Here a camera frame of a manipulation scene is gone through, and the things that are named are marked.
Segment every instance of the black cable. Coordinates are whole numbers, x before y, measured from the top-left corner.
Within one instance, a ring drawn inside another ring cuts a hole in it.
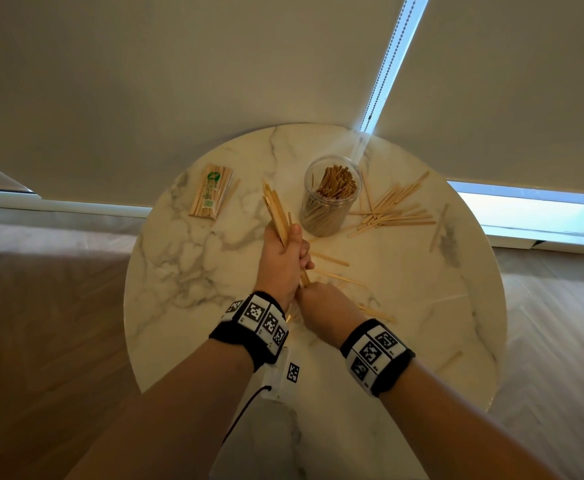
[[[236,423],[239,422],[239,420],[241,419],[241,416],[243,416],[243,413],[248,408],[248,406],[250,405],[250,403],[254,400],[254,398],[257,395],[259,395],[262,391],[265,391],[265,390],[271,391],[272,390],[272,386],[263,386],[262,388],[260,388],[259,390],[257,390],[254,394],[252,394],[252,397],[250,397],[248,399],[248,402],[245,403],[245,406],[243,406],[243,409],[241,410],[241,412],[239,413],[239,415],[236,417],[236,419],[234,420],[234,423],[232,423],[232,426],[230,427],[229,431],[227,432],[227,434],[223,438],[223,443],[225,443],[225,440],[227,439],[227,437],[230,436],[230,433],[232,433],[232,429],[234,429],[234,426],[236,426]]]

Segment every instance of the roller shade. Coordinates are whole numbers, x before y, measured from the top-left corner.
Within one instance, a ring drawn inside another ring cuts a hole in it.
[[[450,179],[584,192],[584,0],[429,0],[374,133]]]
[[[354,127],[402,0],[0,0],[0,171],[151,205],[205,151]]]

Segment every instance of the white marble surface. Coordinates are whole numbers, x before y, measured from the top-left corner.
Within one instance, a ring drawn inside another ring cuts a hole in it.
[[[225,308],[252,289],[269,220],[261,178],[279,192],[298,222],[309,163],[326,154],[356,156],[359,141],[357,132],[329,125],[266,128],[207,153],[161,195],[136,241],[126,281],[126,338],[141,390],[198,347]],[[196,177],[208,162],[234,168],[241,179],[216,223],[187,215]],[[427,169],[377,137],[369,140],[360,164],[368,170],[375,199],[390,185],[410,183]],[[367,283],[368,289],[347,285],[344,292],[393,315],[396,322],[388,326],[418,357],[487,409],[507,335],[496,261],[478,222],[438,174],[432,172],[405,201],[413,202],[436,215],[450,205],[433,253],[428,248],[434,226],[386,227],[352,239],[342,232],[312,244],[316,251],[349,261],[349,268],[315,261],[322,269]],[[345,225],[357,220],[348,217]],[[310,278],[318,276],[310,272]],[[257,399],[220,452],[213,478],[425,477],[380,402],[351,379],[337,350],[316,339],[300,319],[291,323],[287,346],[302,364],[296,395],[289,404]],[[463,355],[440,369],[458,351]],[[247,397],[262,380],[259,371]]]

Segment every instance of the wristband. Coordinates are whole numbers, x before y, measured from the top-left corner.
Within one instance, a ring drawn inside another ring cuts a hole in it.
[[[255,291],[230,305],[209,338],[245,347],[256,372],[264,363],[277,361],[288,333],[283,308],[277,300]]]
[[[375,319],[361,323],[340,347],[352,377],[378,397],[389,391],[415,357],[396,335]]]

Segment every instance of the person's left hand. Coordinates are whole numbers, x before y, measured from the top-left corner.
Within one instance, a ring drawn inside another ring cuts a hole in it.
[[[309,253],[310,243],[303,240],[299,224],[291,226],[286,247],[281,243],[272,222],[265,227],[263,239],[254,291],[268,293],[279,302],[283,310],[288,311],[301,281],[301,270],[314,268]]]

